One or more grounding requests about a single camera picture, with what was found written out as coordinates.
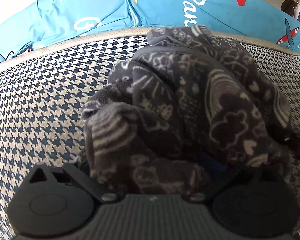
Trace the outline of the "houndstooth sofa cushion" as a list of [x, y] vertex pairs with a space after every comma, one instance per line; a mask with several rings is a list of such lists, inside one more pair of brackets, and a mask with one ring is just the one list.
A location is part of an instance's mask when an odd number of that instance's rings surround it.
[[243, 167], [240, 184], [212, 203], [112, 190], [120, 200], [100, 203], [63, 170], [85, 161], [83, 105], [114, 65], [148, 46], [149, 31], [33, 55], [0, 73], [0, 239], [300, 239], [300, 55], [290, 51], [211, 32], [239, 43], [287, 97], [293, 189], [270, 168]]

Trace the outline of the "grey patterned fleece garment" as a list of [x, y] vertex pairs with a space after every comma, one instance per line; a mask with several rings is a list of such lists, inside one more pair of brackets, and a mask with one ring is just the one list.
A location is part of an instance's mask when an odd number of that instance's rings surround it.
[[90, 177], [118, 193], [193, 193], [208, 159], [294, 188], [292, 109], [252, 55], [203, 25], [154, 28], [82, 107]]

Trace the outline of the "dark wooden chair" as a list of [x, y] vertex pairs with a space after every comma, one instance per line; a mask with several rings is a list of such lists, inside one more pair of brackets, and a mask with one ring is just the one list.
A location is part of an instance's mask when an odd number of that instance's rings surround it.
[[298, 2], [292, 0], [285, 0], [281, 4], [281, 11], [285, 12], [286, 14], [295, 17], [295, 13], [298, 7]]

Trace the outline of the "blue cartoon print pillow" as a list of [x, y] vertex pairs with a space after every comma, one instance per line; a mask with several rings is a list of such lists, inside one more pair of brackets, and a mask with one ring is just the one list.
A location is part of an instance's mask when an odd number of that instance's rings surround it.
[[0, 0], [4, 62], [59, 42], [137, 27], [190, 27], [243, 35], [300, 53], [300, 22], [263, 0]]

